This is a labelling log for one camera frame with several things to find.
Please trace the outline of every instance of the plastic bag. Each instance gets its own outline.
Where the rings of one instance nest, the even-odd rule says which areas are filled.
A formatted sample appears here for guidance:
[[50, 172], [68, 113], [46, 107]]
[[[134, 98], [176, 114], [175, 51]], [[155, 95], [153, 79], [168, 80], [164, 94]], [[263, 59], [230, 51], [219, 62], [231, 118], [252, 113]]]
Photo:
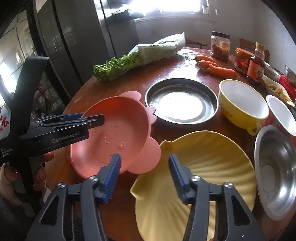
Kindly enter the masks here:
[[185, 34], [174, 34], [154, 44], [138, 44], [129, 54], [138, 50], [144, 60], [144, 65], [146, 65], [163, 58], [172, 57], [183, 47], [185, 47]]

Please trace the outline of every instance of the sauce bottle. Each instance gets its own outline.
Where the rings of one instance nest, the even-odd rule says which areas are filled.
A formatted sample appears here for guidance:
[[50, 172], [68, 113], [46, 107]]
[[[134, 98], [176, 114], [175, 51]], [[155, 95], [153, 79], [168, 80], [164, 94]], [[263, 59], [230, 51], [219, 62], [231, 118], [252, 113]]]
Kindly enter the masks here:
[[264, 53], [265, 46], [260, 43], [256, 43], [255, 54], [250, 59], [250, 64], [247, 72], [247, 80], [251, 85], [258, 86], [262, 81], [265, 70]]

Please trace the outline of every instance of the wooden table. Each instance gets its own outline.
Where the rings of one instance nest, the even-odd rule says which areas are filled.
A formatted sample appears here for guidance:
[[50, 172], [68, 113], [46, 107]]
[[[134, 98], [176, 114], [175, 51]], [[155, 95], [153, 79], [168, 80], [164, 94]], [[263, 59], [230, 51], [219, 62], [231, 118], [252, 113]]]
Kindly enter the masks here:
[[[137, 67], [112, 82], [98, 82], [91, 78], [74, 96], [67, 106], [64, 114], [85, 112], [96, 102], [111, 97], [118, 96], [126, 91], [138, 91], [142, 94], [141, 102], [144, 103], [144, 96], [147, 89], [156, 81], [167, 78], [188, 78], [197, 80], [210, 87], [217, 95], [219, 83], [223, 78], [204, 73], [197, 66], [195, 60], [188, 60], [185, 56], [193, 54], [202, 54], [210, 56], [209, 50], [196, 48], [184, 48], [181, 55], [163, 59], [158, 62], [148, 64], [144, 67]], [[230, 56], [230, 61], [219, 61], [222, 67], [234, 68], [234, 56]], [[239, 76], [237, 80], [247, 82], [246, 78]], [[256, 88], [264, 97], [267, 92], [263, 86]], [[152, 126], [151, 137], [161, 143], [164, 140], [173, 141], [185, 134], [198, 130], [211, 130], [219, 132], [233, 141], [235, 141], [253, 160], [255, 138], [250, 136], [246, 130], [240, 129], [229, 122], [221, 110], [217, 115], [206, 124], [190, 129], [172, 129], [160, 121]], [[54, 151], [55, 157], [51, 162], [46, 163], [47, 185], [54, 189], [59, 182], [65, 182], [68, 185], [80, 183], [83, 178], [74, 171], [70, 157], [69, 147]], [[135, 218], [135, 199], [129, 190], [135, 181], [137, 175], [129, 172], [119, 176], [113, 198], [107, 205], [101, 205], [100, 211], [107, 235], [117, 241], [142, 241], [138, 232]], [[296, 211], [294, 205], [290, 214], [282, 221], [274, 222], [270, 220], [263, 212], [258, 197], [256, 198], [253, 210], [254, 216], [262, 225], [267, 239], [274, 238], [281, 233], [288, 225]]]

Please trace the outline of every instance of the sauce jar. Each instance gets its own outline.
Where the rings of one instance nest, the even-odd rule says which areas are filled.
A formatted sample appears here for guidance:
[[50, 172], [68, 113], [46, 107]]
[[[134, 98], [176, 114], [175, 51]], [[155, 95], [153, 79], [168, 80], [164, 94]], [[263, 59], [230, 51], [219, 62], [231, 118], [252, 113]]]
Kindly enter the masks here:
[[212, 31], [211, 56], [221, 60], [229, 60], [230, 35]]
[[246, 75], [249, 68], [250, 58], [254, 54], [241, 48], [236, 48], [235, 52], [236, 52], [236, 55], [235, 55], [234, 69], [237, 72], [240, 72]]
[[254, 86], [259, 86], [265, 70], [265, 46], [256, 43], [254, 56], [250, 58], [249, 68], [247, 72], [247, 81]]

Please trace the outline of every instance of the pink bowl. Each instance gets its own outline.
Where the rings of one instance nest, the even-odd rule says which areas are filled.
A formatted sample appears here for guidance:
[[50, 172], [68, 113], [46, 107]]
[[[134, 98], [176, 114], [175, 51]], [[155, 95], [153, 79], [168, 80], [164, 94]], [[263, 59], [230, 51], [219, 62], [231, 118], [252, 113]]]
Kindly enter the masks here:
[[155, 108], [145, 107], [140, 98], [137, 91], [125, 92], [94, 104], [82, 115], [103, 114], [105, 123], [89, 129], [88, 139], [70, 147], [72, 165], [80, 176], [96, 175], [115, 153], [121, 156], [120, 173], [142, 174], [156, 167], [161, 151], [150, 137]]

